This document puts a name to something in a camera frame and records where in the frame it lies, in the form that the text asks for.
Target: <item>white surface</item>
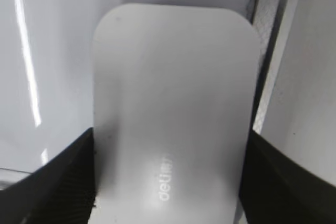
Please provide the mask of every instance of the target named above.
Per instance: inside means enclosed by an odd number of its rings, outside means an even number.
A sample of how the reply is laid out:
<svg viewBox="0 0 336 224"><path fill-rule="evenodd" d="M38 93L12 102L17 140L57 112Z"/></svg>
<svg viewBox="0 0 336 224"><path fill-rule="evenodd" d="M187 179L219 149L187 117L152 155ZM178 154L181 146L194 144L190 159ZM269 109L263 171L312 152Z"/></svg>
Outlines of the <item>white surface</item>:
<svg viewBox="0 0 336 224"><path fill-rule="evenodd" d="M299 0L262 136L336 185L336 0Z"/></svg>
<svg viewBox="0 0 336 224"><path fill-rule="evenodd" d="M125 5L93 43L91 224L233 223L259 39L225 9Z"/></svg>
<svg viewBox="0 0 336 224"><path fill-rule="evenodd" d="M0 167L33 172L92 126L93 32L132 1L244 14L249 0L0 0Z"/></svg>

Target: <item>black textured material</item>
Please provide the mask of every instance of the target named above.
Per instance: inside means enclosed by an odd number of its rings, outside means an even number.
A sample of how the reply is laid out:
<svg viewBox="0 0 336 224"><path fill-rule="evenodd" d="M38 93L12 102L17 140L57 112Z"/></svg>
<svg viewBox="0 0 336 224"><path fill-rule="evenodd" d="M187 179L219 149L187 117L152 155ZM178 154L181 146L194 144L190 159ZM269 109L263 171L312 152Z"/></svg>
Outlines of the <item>black textured material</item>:
<svg viewBox="0 0 336 224"><path fill-rule="evenodd" d="M0 223L88 223L96 196L94 167L88 129L46 166L0 192Z"/></svg>
<svg viewBox="0 0 336 224"><path fill-rule="evenodd" d="M336 188L251 131L239 197L249 224L336 224Z"/></svg>

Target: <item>white rounded rectangle device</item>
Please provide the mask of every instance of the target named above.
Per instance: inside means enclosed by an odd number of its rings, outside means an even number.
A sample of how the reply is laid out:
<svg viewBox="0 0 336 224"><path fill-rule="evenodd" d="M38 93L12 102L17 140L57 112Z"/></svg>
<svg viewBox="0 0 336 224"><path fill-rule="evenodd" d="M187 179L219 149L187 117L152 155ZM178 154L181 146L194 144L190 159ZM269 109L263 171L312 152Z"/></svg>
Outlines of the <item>white rounded rectangle device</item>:
<svg viewBox="0 0 336 224"><path fill-rule="evenodd" d="M259 40L217 8L129 4L93 42L98 223L233 223Z"/></svg>

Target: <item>white glossy panel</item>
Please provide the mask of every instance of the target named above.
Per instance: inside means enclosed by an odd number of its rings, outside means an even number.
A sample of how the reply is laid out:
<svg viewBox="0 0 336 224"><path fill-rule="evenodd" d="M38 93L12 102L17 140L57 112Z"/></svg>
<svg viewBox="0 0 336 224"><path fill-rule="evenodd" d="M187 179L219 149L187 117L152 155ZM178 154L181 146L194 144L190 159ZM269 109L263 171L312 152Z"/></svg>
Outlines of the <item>white glossy panel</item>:
<svg viewBox="0 0 336 224"><path fill-rule="evenodd" d="M93 42L90 223L233 223L259 40L225 9L125 5Z"/></svg>
<svg viewBox="0 0 336 224"><path fill-rule="evenodd" d="M299 0L262 136L336 185L336 0Z"/></svg>
<svg viewBox="0 0 336 224"><path fill-rule="evenodd" d="M0 0L0 167L33 172L92 126L93 32L127 1L245 14L249 0Z"/></svg>

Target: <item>white wall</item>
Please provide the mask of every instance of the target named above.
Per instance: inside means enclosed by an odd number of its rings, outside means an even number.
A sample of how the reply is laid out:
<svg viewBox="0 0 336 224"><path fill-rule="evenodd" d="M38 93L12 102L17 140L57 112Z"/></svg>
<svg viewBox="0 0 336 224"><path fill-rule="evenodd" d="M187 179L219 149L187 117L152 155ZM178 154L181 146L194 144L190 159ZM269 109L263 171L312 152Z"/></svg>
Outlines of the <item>white wall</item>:
<svg viewBox="0 0 336 224"><path fill-rule="evenodd" d="M0 167L33 172L92 126L91 41L108 10L146 2L244 15L248 1L1 0Z"/></svg>

